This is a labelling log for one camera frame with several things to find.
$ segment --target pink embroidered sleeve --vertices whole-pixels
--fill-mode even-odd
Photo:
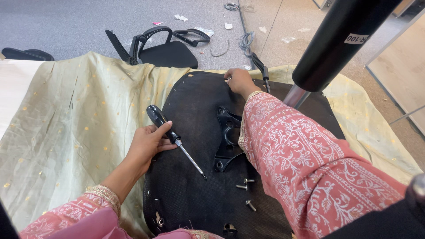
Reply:
[[[324,237],[404,197],[403,184],[345,140],[264,92],[248,98],[239,145],[298,239]]]
[[[119,218],[121,205],[117,195],[109,188],[97,185],[81,197],[47,211],[22,230],[20,237],[22,239],[46,238],[106,207],[113,208]]]

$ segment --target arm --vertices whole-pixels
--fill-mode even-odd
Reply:
[[[169,121],[158,129],[154,125],[137,129],[127,156],[100,185],[71,202],[47,211],[21,231],[20,237],[48,237],[108,207],[113,208],[119,218],[121,204],[136,181],[148,170],[152,157],[158,152],[177,147],[169,139],[163,138],[171,125]]]
[[[321,238],[370,211],[401,200],[405,186],[358,156],[345,140],[233,72],[247,100],[239,145],[267,195],[282,205],[300,238]]]

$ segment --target coiled wire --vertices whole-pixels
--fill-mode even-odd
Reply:
[[[238,38],[238,39],[240,39],[239,40],[239,47],[242,50],[245,51],[245,56],[247,56],[247,57],[251,56],[250,54],[248,54],[248,48],[249,48],[250,44],[252,43],[252,41],[254,40],[254,36],[255,36],[255,33],[253,31],[250,31],[250,32],[243,34],[240,38]]]
[[[239,6],[236,3],[231,3],[231,2],[227,2],[224,7],[227,10],[231,10],[231,11],[237,11],[239,9]]]

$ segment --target paper scrap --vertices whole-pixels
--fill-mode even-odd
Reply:
[[[283,41],[284,43],[290,43],[291,41],[295,41],[296,38],[295,37],[284,37],[281,39],[281,41]]]
[[[260,29],[260,31],[262,31],[262,32],[264,32],[264,33],[266,33],[266,32],[267,32],[267,29],[266,29],[266,27],[265,27],[265,26],[263,26],[263,27],[259,27],[258,29]]]
[[[298,29],[298,31],[300,31],[300,32],[306,32],[306,31],[310,31],[310,28],[301,28],[301,29]]]
[[[232,28],[233,28],[233,25],[232,25],[232,24],[230,24],[230,23],[225,23],[225,24],[224,24],[224,27],[225,27],[227,30],[229,30],[229,29],[232,29]]]
[[[183,17],[183,16],[180,16],[179,14],[174,15],[174,17],[175,17],[177,20],[182,20],[182,21],[184,21],[184,22],[188,20],[187,18],[185,18],[185,17]]]
[[[200,30],[201,32],[207,34],[209,37],[212,37],[214,35],[214,31],[213,30],[208,30],[202,27],[194,27],[194,29],[196,30]]]

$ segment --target screwdriver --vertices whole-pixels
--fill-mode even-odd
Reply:
[[[165,117],[164,113],[156,106],[156,105],[150,105],[146,108],[147,115],[149,116],[150,120],[155,124],[156,127],[160,127],[161,125],[165,124],[168,120]],[[182,142],[180,140],[180,136],[173,132],[172,129],[167,131],[165,135],[170,139],[172,144],[176,144],[183,153],[189,158],[189,160],[192,162],[192,164],[196,167],[196,169],[199,171],[199,173],[204,177],[206,180],[207,177],[205,176],[204,172],[199,168],[199,166],[195,163],[195,161],[192,159],[192,157],[188,154],[188,152],[184,149],[182,146]]]

